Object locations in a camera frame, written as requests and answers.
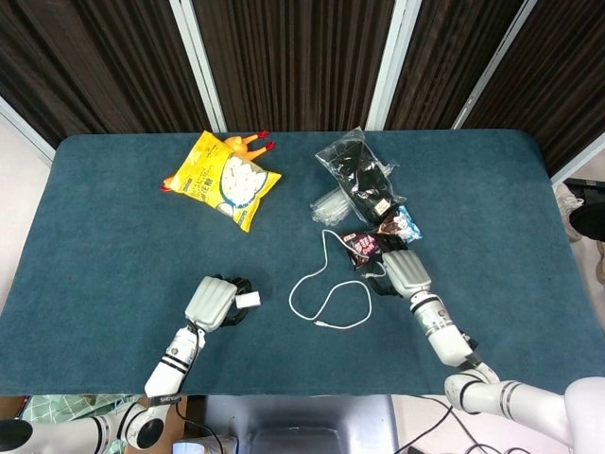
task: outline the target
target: floor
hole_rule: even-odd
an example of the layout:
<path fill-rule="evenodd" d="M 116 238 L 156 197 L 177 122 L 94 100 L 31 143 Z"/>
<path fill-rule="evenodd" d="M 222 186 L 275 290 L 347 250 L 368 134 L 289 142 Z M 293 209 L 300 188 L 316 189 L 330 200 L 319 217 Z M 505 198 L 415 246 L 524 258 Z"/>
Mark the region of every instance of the floor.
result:
<path fill-rule="evenodd" d="M 36 207 L 48 178 L 48 167 L 22 141 L 0 124 L 0 311 L 6 300 L 10 282 Z M 579 178 L 605 181 L 605 153 L 579 172 Z M 579 269 L 588 288 L 597 316 L 605 326 L 605 288 L 595 278 L 596 247 L 583 239 L 572 246 Z M 413 439 L 437 422 L 444 409 L 434 402 L 411 396 L 393 396 L 398 418 L 401 443 Z M 500 451 L 520 446 L 532 454 L 567 454 L 568 449 L 543 435 L 502 418 L 486 414 L 458 413 L 464 424 L 481 443 L 493 445 Z M 463 453 L 472 444 L 456 420 L 449 417 L 415 447 L 425 454 Z"/>

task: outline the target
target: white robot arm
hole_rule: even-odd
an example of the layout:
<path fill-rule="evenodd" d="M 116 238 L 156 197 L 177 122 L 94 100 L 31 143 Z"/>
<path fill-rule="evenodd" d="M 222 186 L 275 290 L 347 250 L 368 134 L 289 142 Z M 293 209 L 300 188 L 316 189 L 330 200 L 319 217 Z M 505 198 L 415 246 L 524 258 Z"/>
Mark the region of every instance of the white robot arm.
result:
<path fill-rule="evenodd" d="M 445 395 L 454 408 L 503 416 L 573 447 L 576 454 L 603 452 L 605 378 L 578 380 L 564 397 L 516 381 L 501 382 L 458 330 L 441 298 L 429 292 L 431 279 L 418 256 L 397 250 L 382 258 L 392 286 L 410 301 L 441 362 L 460 368 L 445 380 Z"/>
<path fill-rule="evenodd" d="M 205 333 L 239 323 L 247 309 L 227 318 L 235 295 L 251 291 L 244 279 L 204 277 L 185 309 L 181 328 L 145 385 L 148 408 L 127 404 L 114 413 L 62 424 L 0 421 L 3 454 L 101 454 L 116 439 L 139 449 L 152 447 L 162 435 L 166 414 L 180 401 L 182 383 L 204 347 Z"/>

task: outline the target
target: charging cable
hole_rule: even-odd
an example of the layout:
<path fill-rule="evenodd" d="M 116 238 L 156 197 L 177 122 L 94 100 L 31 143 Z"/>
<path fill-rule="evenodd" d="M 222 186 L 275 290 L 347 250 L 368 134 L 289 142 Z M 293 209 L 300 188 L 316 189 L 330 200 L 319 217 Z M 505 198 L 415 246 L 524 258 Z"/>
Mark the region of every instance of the charging cable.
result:
<path fill-rule="evenodd" d="M 321 305 L 320 310 L 318 310 L 317 313 L 314 316 L 312 316 L 312 317 L 307 317 L 307 316 L 301 314 L 298 310 L 296 310 L 294 308 L 294 305 L 292 304 L 292 296 L 294 295 L 294 292 L 297 290 L 297 288 L 299 287 L 299 285 L 302 284 L 305 280 L 310 279 L 312 277 L 315 277 L 318 274 L 321 274 L 322 272 L 325 271 L 326 268 L 328 268 L 328 250 L 327 250 L 326 245 L 325 245 L 326 234 L 330 234 L 330 235 L 334 236 L 340 242 L 340 244 L 342 244 L 345 248 L 347 248 L 352 253 L 355 253 L 356 255 L 359 255 L 362 258 L 368 258 L 366 255 L 364 255 L 362 253 L 359 253 L 358 251 L 356 251 L 355 249 L 353 249 L 351 246 L 349 246 L 348 244 L 346 244 L 340 238 L 340 236 L 338 236 L 336 233 L 332 232 L 331 230 L 323 229 L 321 231 L 321 240 L 323 241 L 323 259 L 324 259 L 323 267 L 321 267 L 319 270 L 317 270 L 315 272 L 312 272 L 311 274 L 307 274 L 299 282 L 297 282 L 296 285 L 292 288 L 292 290 L 290 291 L 290 296 L 288 297 L 288 302 L 290 304 L 290 309 L 292 310 L 292 312 L 294 312 L 300 318 L 302 318 L 304 320 L 308 320 L 309 322 L 313 322 L 313 324 L 316 325 L 316 326 L 323 326 L 323 327 L 326 327 L 326 328 L 333 328 L 333 329 L 351 329 L 351 328 L 355 328 L 356 326 L 360 326 L 362 323 L 364 323 L 366 320 L 368 320 L 369 317 L 372 314 L 372 297 L 370 295 L 370 290 L 368 289 L 368 286 L 366 286 L 361 281 L 346 281 L 346 282 L 341 282 L 340 284 L 336 284 L 335 286 L 333 286 L 332 289 L 330 290 L 330 292 L 328 293 L 328 296 L 326 297 L 325 301 L 323 302 L 323 305 Z M 386 272 L 385 268 L 382 266 L 382 264 L 380 264 L 380 265 L 381 265 L 381 268 L 382 268 L 382 270 L 384 272 L 384 275 L 386 275 L 387 272 Z M 368 274 L 366 274 L 364 277 L 366 277 L 366 276 L 372 277 L 372 276 L 375 276 L 375 275 L 372 275 L 372 274 L 368 275 Z M 358 286 L 363 287 L 364 290 L 366 290 L 366 294 L 368 295 L 368 315 L 366 315 L 359 322 L 348 324 L 346 326 L 341 326 L 341 325 L 338 325 L 338 324 L 330 324 L 330 323 L 326 323 L 326 322 L 322 322 L 321 320 L 318 320 L 319 316 L 321 315 L 321 312 L 323 312 L 323 309 L 325 309 L 325 307 L 328 306 L 328 302 L 330 301 L 330 298 L 332 297 L 332 293 L 334 293 L 334 291 L 337 288 L 348 286 L 348 285 L 358 285 Z"/>

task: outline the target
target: table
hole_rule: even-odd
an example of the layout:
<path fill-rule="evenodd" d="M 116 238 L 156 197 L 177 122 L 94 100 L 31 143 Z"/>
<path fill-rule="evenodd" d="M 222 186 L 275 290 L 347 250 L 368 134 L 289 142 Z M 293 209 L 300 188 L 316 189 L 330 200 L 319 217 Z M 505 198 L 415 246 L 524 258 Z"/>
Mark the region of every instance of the table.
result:
<path fill-rule="evenodd" d="M 442 393 L 441 365 L 400 298 L 338 332 L 295 317 L 287 295 L 322 263 L 309 203 L 333 187 L 314 154 L 341 132 L 273 133 L 257 163 L 284 177 L 245 234 L 208 206 L 158 187 L 198 134 L 80 135 L 57 151 L 4 313 L 0 393 L 141 393 L 205 275 L 250 279 L 262 306 L 206 336 L 185 393 Z M 399 163 L 396 191 L 423 230 L 414 242 L 433 290 L 503 379 L 562 392 L 605 375 L 587 300 L 534 141 L 519 131 L 369 132 Z M 337 232 L 362 230 L 353 215 Z M 355 278 L 328 240 L 330 268 L 301 287 L 313 313 Z M 365 314 L 362 289 L 324 320 Z"/>

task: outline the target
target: white tag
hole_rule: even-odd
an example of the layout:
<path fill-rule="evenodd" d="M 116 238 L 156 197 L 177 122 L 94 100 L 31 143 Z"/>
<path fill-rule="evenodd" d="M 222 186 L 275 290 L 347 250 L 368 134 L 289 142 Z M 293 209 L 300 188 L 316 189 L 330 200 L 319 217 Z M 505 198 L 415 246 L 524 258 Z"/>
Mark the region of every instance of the white tag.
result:
<path fill-rule="evenodd" d="M 387 199 L 382 199 L 374 206 L 374 211 L 378 214 L 378 216 L 382 216 L 385 211 L 387 211 L 390 207 L 390 203 Z"/>
<path fill-rule="evenodd" d="M 252 293 L 246 293 L 243 295 L 235 295 L 235 305 L 238 309 L 260 306 L 261 295 L 258 294 L 258 291 L 253 291 Z"/>

